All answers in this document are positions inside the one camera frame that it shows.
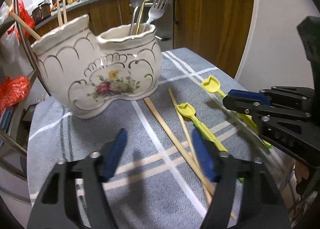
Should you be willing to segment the person's right hand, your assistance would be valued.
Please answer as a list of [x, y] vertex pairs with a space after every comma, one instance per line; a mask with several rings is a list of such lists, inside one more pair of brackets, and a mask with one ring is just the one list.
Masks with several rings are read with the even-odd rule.
[[297, 183], [300, 183], [303, 179], [307, 180], [309, 177], [309, 168], [306, 167], [304, 164], [300, 163], [299, 161], [296, 161], [295, 163], [295, 177], [297, 180]]

